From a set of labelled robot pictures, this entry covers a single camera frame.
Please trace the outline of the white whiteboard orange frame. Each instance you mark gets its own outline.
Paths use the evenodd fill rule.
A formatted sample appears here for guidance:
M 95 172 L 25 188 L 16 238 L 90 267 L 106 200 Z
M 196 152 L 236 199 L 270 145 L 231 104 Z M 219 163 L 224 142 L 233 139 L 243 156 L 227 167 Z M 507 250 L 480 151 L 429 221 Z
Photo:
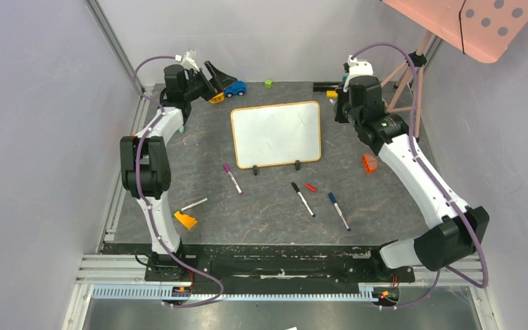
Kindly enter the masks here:
M 236 165 L 241 169 L 316 162 L 322 156 L 316 101 L 233 109 Z

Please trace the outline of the purple capped whiteboard marker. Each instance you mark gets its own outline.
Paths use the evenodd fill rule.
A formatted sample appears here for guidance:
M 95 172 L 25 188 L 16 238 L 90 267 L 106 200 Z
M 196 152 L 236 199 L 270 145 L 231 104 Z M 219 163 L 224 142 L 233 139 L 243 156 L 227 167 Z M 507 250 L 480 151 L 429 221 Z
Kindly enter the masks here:
M 236 188 L 237 192 L 242 195 L 243 194 L 243 191 L 241 190 L 241 187 L 239 185 L 239 183 L 237 182 L 235 176 L 233 175 L 229 165 L 227 163 L 224 163 L 223 164 L 223 168 L 224 168 L 224 171 L 228 174 L 228 176 L 230 177 L 232 183 L 234 184 L 234 187 Z

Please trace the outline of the blue capped whiteboard marker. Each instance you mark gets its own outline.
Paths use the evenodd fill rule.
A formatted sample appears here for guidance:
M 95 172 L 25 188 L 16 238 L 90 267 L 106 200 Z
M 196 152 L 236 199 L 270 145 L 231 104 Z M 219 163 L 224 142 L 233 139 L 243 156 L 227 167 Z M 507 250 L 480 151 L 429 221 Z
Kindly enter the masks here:
M 347 223 L 347 220 L 345 219 L 345 216 L 344 216 L 342 210 L 340 209 L 340 207 L 338 205 L 338 202 L 337 202 L 337 199 L 336 199 L 335 195 L 332 192 L 329 192 L 328 197 L 329 197 L 331 203 L 333 204 L 337 214 L 339 215 L 339 217 L 341 218 L 342 222 L 344 223 L 346 230 L 347 231 L 351 231 L 351 226 Z

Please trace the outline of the red marker cap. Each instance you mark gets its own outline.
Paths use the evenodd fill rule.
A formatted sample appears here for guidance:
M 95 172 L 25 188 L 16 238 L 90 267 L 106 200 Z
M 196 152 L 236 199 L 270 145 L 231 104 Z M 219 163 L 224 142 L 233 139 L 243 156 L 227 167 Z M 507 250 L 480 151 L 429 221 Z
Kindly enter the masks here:
M 315 186 L 312 186 L 311 184 L 305 184 L 305 188 L 310 190 L 311 192 L 317 191 L 317 188 Z

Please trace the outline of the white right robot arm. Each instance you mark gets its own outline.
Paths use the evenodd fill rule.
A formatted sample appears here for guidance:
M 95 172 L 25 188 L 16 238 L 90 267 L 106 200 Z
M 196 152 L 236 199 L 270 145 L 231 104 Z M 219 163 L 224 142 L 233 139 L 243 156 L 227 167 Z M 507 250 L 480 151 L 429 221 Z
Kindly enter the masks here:
M 353 125 L 358 138 L 398 176 L 418 205 L 428 231 L 379 248 L 371 275 L 386 281 L 397 268 L 422 265 L 440 270 L 476 251 L 490 217 L 456 195 L 418 149 L 404 119 L 388 113 L 374 76 L 357 76 L 336 89 L 335 121 Z

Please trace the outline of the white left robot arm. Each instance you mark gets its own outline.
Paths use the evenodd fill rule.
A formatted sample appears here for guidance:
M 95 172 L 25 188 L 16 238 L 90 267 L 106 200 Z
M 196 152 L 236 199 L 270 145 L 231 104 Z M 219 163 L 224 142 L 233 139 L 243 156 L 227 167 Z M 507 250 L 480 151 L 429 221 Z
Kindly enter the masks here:
M 164 68 L 165 86 L 153 119 L 138 133 L 120 140 L 120 172 L 123 187 L 141 207 L 151 235 L 150 267 L 162 268 L 172 280 L 188 273 L 188 261 L 178 250 L 182 242 L 171 215 L 168 191 L 172 173 L 166 145 L 190 117 L 192 102 L 224 93 L 237 78 L 206 61 L 203 69 L 177 59 Z

